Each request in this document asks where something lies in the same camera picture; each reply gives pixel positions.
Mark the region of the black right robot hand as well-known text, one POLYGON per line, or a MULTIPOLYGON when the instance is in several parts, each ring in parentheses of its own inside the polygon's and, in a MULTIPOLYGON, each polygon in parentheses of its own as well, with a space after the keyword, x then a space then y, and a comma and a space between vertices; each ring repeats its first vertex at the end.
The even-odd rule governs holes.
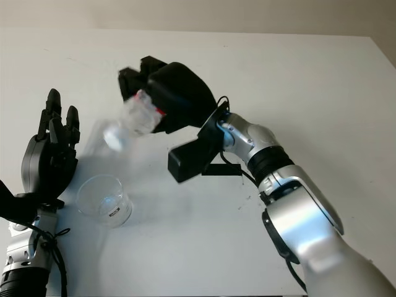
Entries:
POLYGON ((154 133, 171 134, 187 126, 201 128, 216 110, 217 103, 207 84, 187 66, 169 64, 151 56, 140 60, 137 71, 126 67, 118 74, 124 101, 145 91, 163 115, 154 133))

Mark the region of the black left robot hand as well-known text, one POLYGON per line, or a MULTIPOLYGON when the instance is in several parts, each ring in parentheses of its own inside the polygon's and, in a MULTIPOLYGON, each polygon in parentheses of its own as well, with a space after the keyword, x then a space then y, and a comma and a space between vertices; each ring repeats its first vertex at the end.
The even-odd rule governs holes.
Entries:
POLYGON ((47 205, 64 206, 59 196, 71 182, 78 159, 75 145, 80 140, 78 110, 70 106, 62 123, 61 96, 52 88, 41 112, 38 132, 30 139, 22 159, 24 190, 38 194, 47 205))

